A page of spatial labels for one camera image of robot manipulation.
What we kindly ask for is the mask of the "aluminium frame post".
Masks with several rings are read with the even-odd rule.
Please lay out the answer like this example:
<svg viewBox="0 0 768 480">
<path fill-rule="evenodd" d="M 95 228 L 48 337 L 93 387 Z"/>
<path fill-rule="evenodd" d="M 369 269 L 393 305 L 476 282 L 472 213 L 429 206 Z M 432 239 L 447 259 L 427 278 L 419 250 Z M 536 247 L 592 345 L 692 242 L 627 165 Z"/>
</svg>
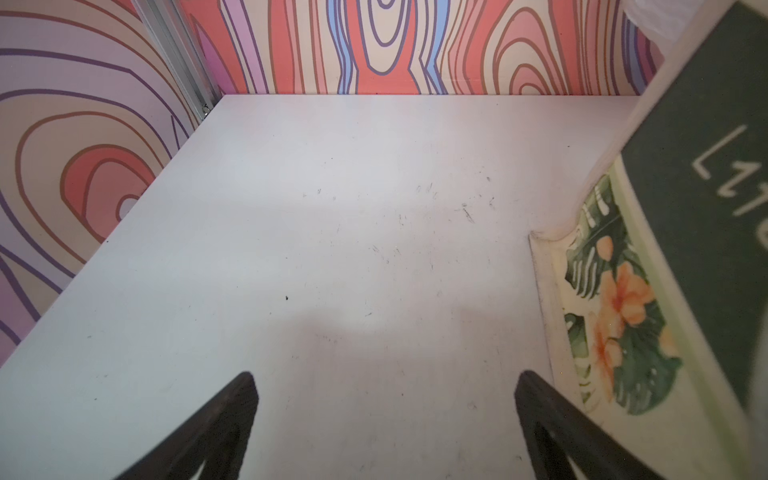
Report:
<svg viewBox="0 0 768 480">
<path fill-rule="evenodd" d="M 202 122 L 222 98 L 203 51 L 179 1 L 132 0 L 139 18 L 179 85 L 195 118 Z"/>
</svg>

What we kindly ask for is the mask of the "white plastic grocery bag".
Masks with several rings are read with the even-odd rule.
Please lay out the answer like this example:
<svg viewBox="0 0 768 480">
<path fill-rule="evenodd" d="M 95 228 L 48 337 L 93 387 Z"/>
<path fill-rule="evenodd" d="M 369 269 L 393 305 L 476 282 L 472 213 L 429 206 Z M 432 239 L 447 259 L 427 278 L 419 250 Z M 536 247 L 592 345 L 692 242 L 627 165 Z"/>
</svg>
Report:
<svg viewBox="0 0 768 480">
<path fill-rule="evenodd" d="M 667 56 L 705 0 L 622 0 L 628 19 Z"/>
</svg>

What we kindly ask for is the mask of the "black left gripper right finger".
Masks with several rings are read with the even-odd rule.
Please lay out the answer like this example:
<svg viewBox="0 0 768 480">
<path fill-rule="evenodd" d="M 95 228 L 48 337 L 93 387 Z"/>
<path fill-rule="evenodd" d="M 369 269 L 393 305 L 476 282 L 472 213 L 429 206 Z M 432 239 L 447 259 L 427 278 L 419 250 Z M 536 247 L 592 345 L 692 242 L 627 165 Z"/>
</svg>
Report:
<svg viewBox="0 0 768 480">
<path fill-rule="evenodd" d="M 540 375 L 523 371 L 515 403 L 538 479 L 658 479 Z"/>
</svg>

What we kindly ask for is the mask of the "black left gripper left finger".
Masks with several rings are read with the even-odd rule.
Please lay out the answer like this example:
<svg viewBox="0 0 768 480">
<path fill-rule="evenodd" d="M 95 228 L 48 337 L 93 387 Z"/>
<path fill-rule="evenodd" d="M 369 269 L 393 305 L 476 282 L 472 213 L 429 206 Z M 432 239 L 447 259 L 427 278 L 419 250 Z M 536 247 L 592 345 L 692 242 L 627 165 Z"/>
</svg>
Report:
<svg viewBox="0 0 768 480">
<path fill-rule="evenodd" d="M 237 479 L 259 395 L 253 375 L 239 373 L 120 479 Z"/>
</svg>

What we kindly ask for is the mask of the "cream canvas tote bag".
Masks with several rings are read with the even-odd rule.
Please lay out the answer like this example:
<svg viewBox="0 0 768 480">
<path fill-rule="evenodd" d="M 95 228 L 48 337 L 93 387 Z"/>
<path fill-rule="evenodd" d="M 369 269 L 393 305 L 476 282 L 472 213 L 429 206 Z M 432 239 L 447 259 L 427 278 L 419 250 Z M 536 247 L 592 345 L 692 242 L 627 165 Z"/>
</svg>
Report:
<svg viewBox="0 0 768 480">
<path fill-rule="evenodd" d="M 530 238 L 555 388 L 667 479 L 751 479 L 767 367 L 767 5 L 707 1 L 568 220 Z"/>
</svg>

